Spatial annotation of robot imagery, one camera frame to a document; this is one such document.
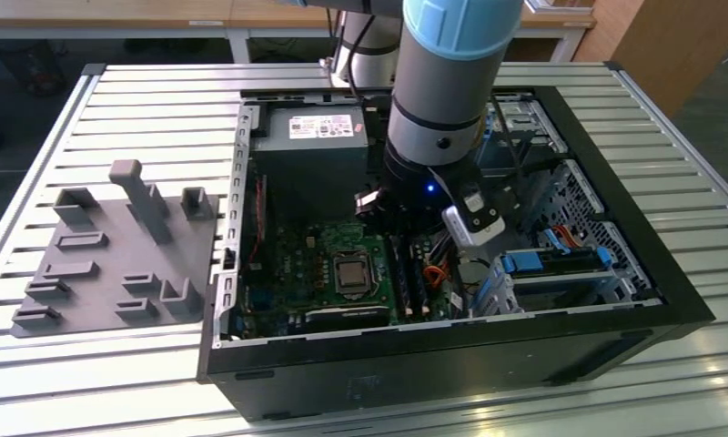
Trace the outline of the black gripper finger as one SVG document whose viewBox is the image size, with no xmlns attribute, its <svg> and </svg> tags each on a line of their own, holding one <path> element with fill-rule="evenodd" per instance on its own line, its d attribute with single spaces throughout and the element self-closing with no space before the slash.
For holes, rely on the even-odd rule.
<svg viewBox="0 0 728 437">
<path fill-rule="evenodd" d="M 364 224 L 385 224 L 388 220 L 388 194 L 381 188 L 354 195 L 356 218 Z"/>
</svg>

